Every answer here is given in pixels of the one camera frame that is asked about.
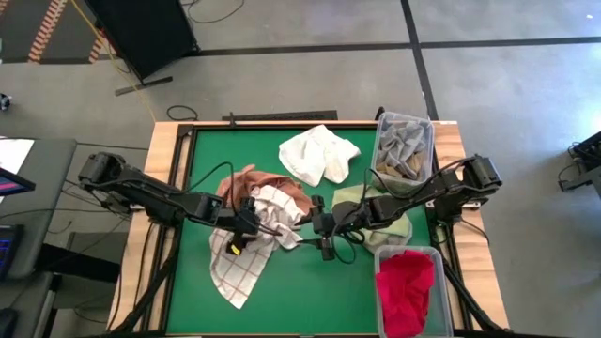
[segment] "wooden table frame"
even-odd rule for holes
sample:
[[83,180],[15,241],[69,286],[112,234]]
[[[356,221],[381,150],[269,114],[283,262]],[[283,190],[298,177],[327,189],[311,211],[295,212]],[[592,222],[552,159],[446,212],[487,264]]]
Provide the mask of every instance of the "wooden table frame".
[[[230,122],[159,122],[155,124],[148,150],[144,172],[159,180],[173,184],[179,188],[186,185],[193,160],[190,150],[194,148],[195,128],[206,129],[308,129],[315,125],[325,124],[332,128],[374,129],[376,121],[240,121],[236,126]],[[435,149],[439,166],[465,157],[459,128],[454,121],[434,121]],[[464,219],[484,230],[479,211],[464,210]],[[455,226],[455,243],[461,272],[466,288],[471,292],[479,305],[490,318],[502,327],[507,328],[507,317],[503,307],[497,276],[485,238],[468,227]],[[117,327],[134,305],[134,299],[144,294],[151,273],[155,273],[164,262],[171,248],[173,238],[178,240],[178,231],[151,225],[144,212],[135,214],[131,221],[128,241],[124,252],[122,274],[117,290],[121,288],[120,297],[115,293],[110,318],[116,315],[113,329]],[[442,247],[442,253],[449,256],[448,247]],[[168,316],[168,304],[171,298],[172,282],[175,273],[163,282],[151,307],[138,323],[136,330],[165,330]],[[449,298],[456,329],[464,328],[461,319],[459,302],[455,291],[447,282]]]

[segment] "green table surface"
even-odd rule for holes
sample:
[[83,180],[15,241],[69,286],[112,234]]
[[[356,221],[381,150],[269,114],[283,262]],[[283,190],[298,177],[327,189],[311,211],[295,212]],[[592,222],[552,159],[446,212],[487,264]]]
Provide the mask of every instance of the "green table surface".
[[[278,159],[279,144],[302,130],[199,131],[190,182],[195,182],[222,161],[231,161],[239,171],[247,164],[256,170],[290,175]],[[303,184],[307,195],[320,194],[326,207],[336,189],[362,184],[363,170],[371,163],[375,130],[335,130],[361,150],[350,161],[350,174],[342,184],[322,178],[315,188]],[[215,192],[229,175],[220,168],[197,187]],[[408,213],[413,223],[409,245],[429,245],[424,209]],[[301,245],[272,253],[253,292],[241,310],[217,291],[209,275],[208,236],[212,229],[185,223],[181,236],[173,297],[169,309],[169,333],[376,333],[376,289],[374,256],[357,246],[352,265],[324,262],[314,246]],[[301,230],[303,238],[314,238],[313,226]],[[345,243],[337,245],[341,255],[352,252]]]

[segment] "yellow tag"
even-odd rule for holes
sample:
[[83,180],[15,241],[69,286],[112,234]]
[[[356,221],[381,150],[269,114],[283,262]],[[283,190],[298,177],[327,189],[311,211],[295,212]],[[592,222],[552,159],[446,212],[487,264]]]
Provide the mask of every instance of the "yellow tag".
[[240,255],[240,250],[238,250],[236,245],[232,244],[230,248],[232,248],[232,252],[234,252],[234,254]]

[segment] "concrete floor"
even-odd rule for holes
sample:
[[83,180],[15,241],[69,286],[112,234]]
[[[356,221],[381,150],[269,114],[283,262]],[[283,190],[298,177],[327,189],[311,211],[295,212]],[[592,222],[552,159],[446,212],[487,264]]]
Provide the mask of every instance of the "concrete floor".
[[[409,2],[420,41],[601,36],[596,1]],[[193,13],[219,17],[239,1],[217,3],[204,0]],[[246,0],[228,20],[197,25],[194,33],[206,49],[408,41],[393,0]],[[600,59],[600,44],[424,50],[440,119],[458,120],[467,152],[490,156],[503,177],[483,217],[517,332],[601,331],[601,200],[590,187],[563,193],[557,186],[566,148],[601,130]],[[187,58],[153,78],[163,75],[175,81],[145,92],[159,120],[173,104],[192,106],[203,120],[326,109],[342,119],[371,119],[379,105],[427,116],[411,50]],[[108,61],[3,65],[0,91],[16,104],[0,115],[0,134],[147,146],[152,121],[144,106],[133,94],[113,96],[125,85]],[[78,148],[71,178],[92,151]],[[144,163],[145,152],[120,153]],[[73,231],[99,232],[116,221],[94,217],[57,214],[53,226],[74,220]],[[48,236],[52,243],[65,239]],[[73,335],[101,330],[74,318],[64,313],[57,326]]]

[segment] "black speaker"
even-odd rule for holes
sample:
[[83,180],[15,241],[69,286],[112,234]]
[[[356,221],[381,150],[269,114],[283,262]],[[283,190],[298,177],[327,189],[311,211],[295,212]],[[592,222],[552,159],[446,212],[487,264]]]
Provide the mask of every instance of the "black speaker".
[[142,82],[198,51],[178,0],[85,0],[116,52]]

